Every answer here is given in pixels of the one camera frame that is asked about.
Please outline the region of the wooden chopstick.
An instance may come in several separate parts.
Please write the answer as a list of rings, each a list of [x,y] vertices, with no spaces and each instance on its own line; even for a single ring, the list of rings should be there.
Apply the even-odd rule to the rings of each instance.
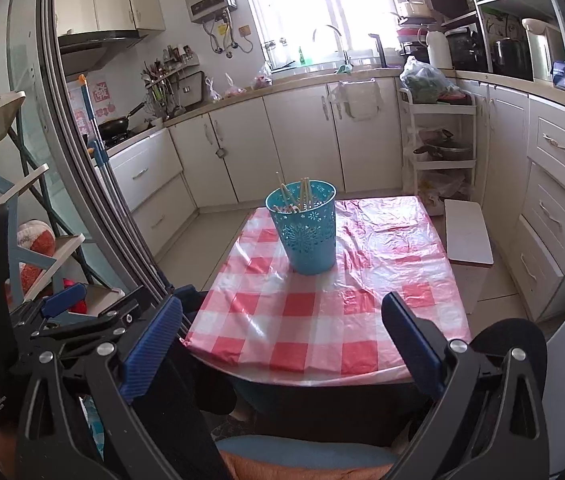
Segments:
[[[285,206],[292,208],[295,205],[295,200],[293,198],[293,195],[287,188],[287,185],[285,185],[284,180],[282,179],[279,171],[276,172],[276,176],[279,182],[280,194],[282,196],[282,199],[284,200]]]
[[[299,209],[306,210],[308,206],[308,195],[306,191],[306,178],[299,181]]]
[[[311,209],[313,207],[313,194],[311,194],[311,179],[304,178],[304,207],[305,209]]]

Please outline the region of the red white checkered tablecloth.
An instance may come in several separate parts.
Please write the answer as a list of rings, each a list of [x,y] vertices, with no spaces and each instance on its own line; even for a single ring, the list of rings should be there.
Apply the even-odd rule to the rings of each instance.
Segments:
[[[217,370],[261,384],[400,382],[408,370],[384,328],[398,292],[448,339],[471,338],[442,240],[416,196],[339,200],[334,266],[295,272],[269,211],[256,209],[184,343]]]

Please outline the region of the white board on floor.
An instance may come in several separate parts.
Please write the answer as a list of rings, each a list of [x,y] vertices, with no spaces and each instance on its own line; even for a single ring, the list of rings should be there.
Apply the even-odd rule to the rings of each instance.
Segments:
[[[492,266],[491,241],[482,208],[468,200],[445,200],[447,257],[466,266]]]

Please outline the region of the blue wooden shelf stand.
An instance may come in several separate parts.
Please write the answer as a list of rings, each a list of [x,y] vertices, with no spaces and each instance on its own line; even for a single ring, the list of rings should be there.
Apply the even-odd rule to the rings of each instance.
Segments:
[[[11,91],[0,96],[0,141],[9,133],[25,99],[23,91]],[[36,185],[42,184],[48,170],[46,164],[40,165],[17,183],[0,176],[0,205],[5,205],[8,212],[7,276],[0,280],[0,289],[11,309],[40,298],[48,288],[56,294],[64,292],[62,266],[77,255],[85,241],[82,233],[55,236],[47,230],[40,236],[51,241],[50,248],[44,252],[36,252],[18,242],[19,197],[33,192]]]

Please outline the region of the teal perforated plastic basket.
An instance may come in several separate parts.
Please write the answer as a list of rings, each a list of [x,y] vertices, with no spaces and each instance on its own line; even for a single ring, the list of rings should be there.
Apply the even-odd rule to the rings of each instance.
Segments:
[[[266,197],[265,207],[273,219],[292,269],[303,275],[316,275],[335,265],[337,189],[329,182],[311,179],[313,207],[301,210],[299,181],[285,184],[295,200],[292,208],[285,206],[279,186]]]

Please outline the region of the black frying pan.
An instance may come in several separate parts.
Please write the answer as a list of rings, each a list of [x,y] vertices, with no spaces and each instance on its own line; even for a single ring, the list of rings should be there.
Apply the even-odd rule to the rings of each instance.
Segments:
[[[136,115],[144,107],[145,103],[141,102],[126,115],[119,118],[107,120],[106,122],[101,122],[101,124],[98,126],[98,130],[102,140],[110,140],[115,136],[119,136],[120,134],[125,133],[128,130],[130,117]]]

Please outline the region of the white tiered storage rack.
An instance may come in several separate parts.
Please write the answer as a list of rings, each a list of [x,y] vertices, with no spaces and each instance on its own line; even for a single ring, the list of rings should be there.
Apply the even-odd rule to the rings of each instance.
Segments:
[[[477,169],[477,105],[463,91],[455,103],[418,103],[398,89],[403,147],[403,191],[423,201],[432,216],[445,200],[470,200]]]

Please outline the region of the white hanging bag holder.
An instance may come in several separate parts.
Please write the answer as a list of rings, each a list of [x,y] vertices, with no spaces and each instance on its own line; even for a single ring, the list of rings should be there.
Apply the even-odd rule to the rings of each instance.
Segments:
[[[346,115],[354,122],[375,118],[383,107],[380,87],[375,78],[339,81],[329,92],[329,100],[335,105],[343,105]]]

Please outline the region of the white plastic bag of greens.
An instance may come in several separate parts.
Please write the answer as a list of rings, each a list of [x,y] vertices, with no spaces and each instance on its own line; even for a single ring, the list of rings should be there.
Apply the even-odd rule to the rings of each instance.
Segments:
[[[460,91],[438,68],[410,55],[399,80],[408,89],[415,104],[435,104]]]

